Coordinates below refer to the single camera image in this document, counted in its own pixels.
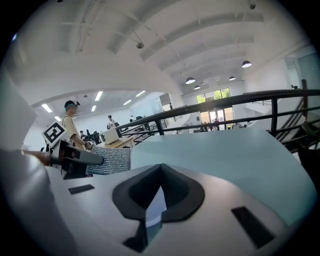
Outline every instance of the light blue surface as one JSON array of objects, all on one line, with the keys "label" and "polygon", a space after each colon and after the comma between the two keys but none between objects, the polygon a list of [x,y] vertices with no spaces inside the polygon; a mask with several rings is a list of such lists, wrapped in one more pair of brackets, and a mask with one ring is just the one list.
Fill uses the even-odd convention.
[{"label": "light blue surface", "polygon": [[161,163],[226,179],[288,225],[307,215],[318,198],[299,162],[262,129],[151,136],[132,150],[132,169]]}]

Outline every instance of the person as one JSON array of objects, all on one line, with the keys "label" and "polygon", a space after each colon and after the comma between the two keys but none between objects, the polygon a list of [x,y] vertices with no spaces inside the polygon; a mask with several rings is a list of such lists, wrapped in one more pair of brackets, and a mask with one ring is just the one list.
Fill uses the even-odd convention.
[{"label": "person", "polygon": [[[214,119],[213,123],[219,123],[218,119]],[[214,127],[216,127],[217,131],[220,131],[220,126],[218,124],[214,124]]]},{"label": "person", "polygon": [[97,131],[93,132],[92,139],[94,140],[96,145],[101,143],[100,136],[99,136],[99,133]]},{"label": "person", "polygon": [[248,121],[248,122],[244,125],[244,127],[248,127],[249,125],[251,125],[250,121]]},{"label": "person", "polygon": [[65,109],[65,117],[62,120],[62,125],[66,128],[66,133],[70,139],[70,142],[73,146],[75,146],[78,149],[81,150],[91,150],[92,145],[89,142],[84,142],[76,127],[74,124],[74,121],[72,120],[72,117],[77,113],[77,105],[75,104],[74,101],[68,100],[64,104],[64,109]]},{"label": "person", "polygon": [[207,127],[207,126],[201,127],[200,130],[201,130],[202,132],[207,132],[207,131],[208,131],[208,127]]},{"label": "person", "polygon": [[240,123],[236,122],[233,126],[232,126],[232,129],[239,129],[241,128],[241,125]]},{"label": "person", "polygon": [[84,131],[81,130],[81,131],[80,131],[80,137],[81,137],[81,139],[83,140],[85,136],[86,136],[86,135],[84,135]]},{"label": "person", "polygon": [[115,122],[115,120],[112,119],[112,116],[108,115],[108,118],[109,118],[109,122],[106,125],[106,129],[109,130],[111,128],[116,128],[116,122]]}]

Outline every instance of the black rubber pad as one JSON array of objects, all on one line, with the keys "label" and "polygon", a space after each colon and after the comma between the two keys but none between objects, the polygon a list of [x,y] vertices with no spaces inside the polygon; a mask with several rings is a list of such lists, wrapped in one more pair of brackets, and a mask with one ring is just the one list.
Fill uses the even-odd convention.
[{"label": "black rubber pad", "polygon": [[82,193],[88,190],[93,190],[94,188],[95,188],[94,186],[88,184],[84,186],[76,186],[76,187],[69,188],[69,192],[71,195],[74,195],[74,194]]},{"label": "black rubber pad", "polygon": [[234,208],[231,212],[239,221],[257,249],[263,247],[275,238],[246,207]]}]

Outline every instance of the white ceiling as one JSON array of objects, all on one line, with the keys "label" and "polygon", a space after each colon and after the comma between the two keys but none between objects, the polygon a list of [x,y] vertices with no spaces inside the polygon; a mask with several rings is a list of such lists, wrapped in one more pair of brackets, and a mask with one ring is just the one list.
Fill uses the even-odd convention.
[{"label": "white ceiling", "polygon": [[[140,91],[107,91],[102,93],[98,101],[95,101],[97,92],[80,94],[61,98],[51,102],[41,102],[42,104],[46,103],[49,106],[49,108],[52,110],[51,113],[48,113],[41,105],[35,107],[34,110],[38,114],[37,122],[40,122],[44,125],[49,125],[55,121],[55,116],[58,116],[61,119],[65,116],[66,111],[64,106],[67,101],[75,101],[80,103],[80,106],[77,108],[77,116],[97,115],[101,112],[105,113],[107,111],[129,108],[134,103],[149,95],[148,92],[144,92],[140,96],[136,97],[138,93],[140,93]],[[128,100],[131,100],[131,102],[124,105],[124,103]],[[92,106],[94,105],[96,105],[95,111],[91,112]]]},{"label": "white ceiling", "polygon": [[5,67],[33,106],[100,90],[124,99],[132,90],[181,95],[208,78],[239,81],[244,60],[258,67],[300,36],[273,1],[251,0],[254,10],[249,2],[47,1],[18,32]]}]

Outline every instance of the glass door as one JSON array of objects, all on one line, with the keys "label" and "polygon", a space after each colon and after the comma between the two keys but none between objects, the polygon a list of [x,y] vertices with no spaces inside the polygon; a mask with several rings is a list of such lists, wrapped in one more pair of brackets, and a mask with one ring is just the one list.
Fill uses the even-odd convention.
[{"label": "glass door", "polygon": [[[220,109],[220,110],[216,110],[216,116],[219,122],[223,122],[225,121],[225,115],[224,115],[224,110]],[[225,130],[225,125],[221,124],[219,125],[220,131],[221,130]]]},{"label": "glass door", "polygon": [[210,111],[209,113],[210,113],[210,122],[213,123],[217,118],[216,111]]},{"label": "glass door", "polygon": [[201,112],[200,113],[200,116],[201,116],[201,123],[210,123],[210,118],[209,118],[209,113],[208,111],[206,112]]}]

